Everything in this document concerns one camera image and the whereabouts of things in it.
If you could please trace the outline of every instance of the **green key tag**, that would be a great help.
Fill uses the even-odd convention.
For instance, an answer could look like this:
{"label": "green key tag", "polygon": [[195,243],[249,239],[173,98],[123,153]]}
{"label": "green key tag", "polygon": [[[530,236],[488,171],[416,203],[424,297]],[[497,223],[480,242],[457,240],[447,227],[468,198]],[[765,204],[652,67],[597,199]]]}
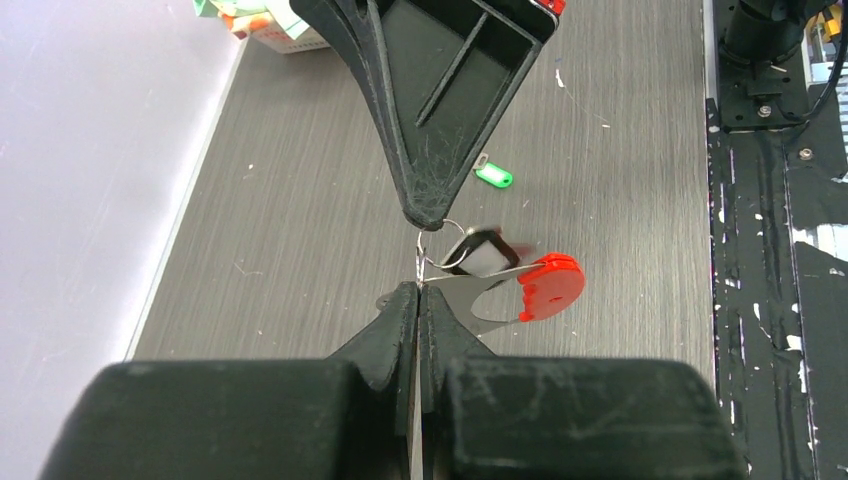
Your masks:
{"label": "green key tag", "polygon": [[489,163],[489,155],[485,153],[480,155],[474,164],[474,173],[484,182],[497,188],[512,185],[512,174],[494,163]]}

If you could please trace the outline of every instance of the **black cable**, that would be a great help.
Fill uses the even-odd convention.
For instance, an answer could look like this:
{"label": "black cable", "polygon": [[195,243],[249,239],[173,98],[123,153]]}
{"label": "black cable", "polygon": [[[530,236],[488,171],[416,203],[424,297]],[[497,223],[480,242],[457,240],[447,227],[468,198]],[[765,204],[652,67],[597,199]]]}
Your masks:
{"label": "black cable", "polygon": [[812,119],[816,118],[819,113],[821,113],[825,104],[830,99],[830,96],[836,91],[839,79],[842,78],[842,66],[845,64],[845,54],[846,51],[848,51],[848,42],[845,41],[846,29],[848,29],[848,14],[846,13],[848,12],[843,10],[841,22],[842,26],[839,32],[839,49],[836,52],[836,58],[833,60],[833,67],[830,70],[830,78],[827,79],[827,85],[825,85],[824,90],[822,90],[822,93],[816,99],[816,102],[813,104],[813,108],[803,115],[795,115],[794,113],[786,112],[778,98],[775,101],[775,105],[777,105],[777,109],[780,110],[780,114],[783,115],[783,118],[791,122],[810,122]]}

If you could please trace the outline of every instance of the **red object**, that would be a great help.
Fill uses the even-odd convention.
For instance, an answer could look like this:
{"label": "red object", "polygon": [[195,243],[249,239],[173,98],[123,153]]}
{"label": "red object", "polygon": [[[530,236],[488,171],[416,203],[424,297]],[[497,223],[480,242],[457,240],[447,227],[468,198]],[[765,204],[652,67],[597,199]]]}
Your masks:
{"label": "red object", "polygon": [[554,12],[557,17],[565,10],[565,0],[536,0],[536,3]]}
{"label": "red object", "polygon": [[544,267],[518,277],[524,286],[522,322],[545,320],[565,310],[583,293],[586,276],[577,260],[562,253],[549,253],[536,260]]}

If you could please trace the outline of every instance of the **white wall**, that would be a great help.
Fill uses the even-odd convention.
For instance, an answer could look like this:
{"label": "white wall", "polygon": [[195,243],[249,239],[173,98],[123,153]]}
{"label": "white wall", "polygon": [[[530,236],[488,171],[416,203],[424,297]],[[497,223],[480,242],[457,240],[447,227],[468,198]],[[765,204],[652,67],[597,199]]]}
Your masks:
{"label": "white wall", "polygon": [[0,2],[0,478],[124,359],[239,47],[190,0]]}

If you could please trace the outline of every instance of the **black key tag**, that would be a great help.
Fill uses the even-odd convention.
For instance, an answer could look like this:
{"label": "black key tag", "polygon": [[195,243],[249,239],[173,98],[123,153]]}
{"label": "black key tag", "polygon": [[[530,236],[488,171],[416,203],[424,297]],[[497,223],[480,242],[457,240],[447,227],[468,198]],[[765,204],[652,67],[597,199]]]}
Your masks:
{"label": "black key tag", "polygon": [[501,237],[500,227],[469,228],[442,261],[442,265],[454,265],[443,269],[447,273],[475,277],[509,270],[519,263],[521,257]]}

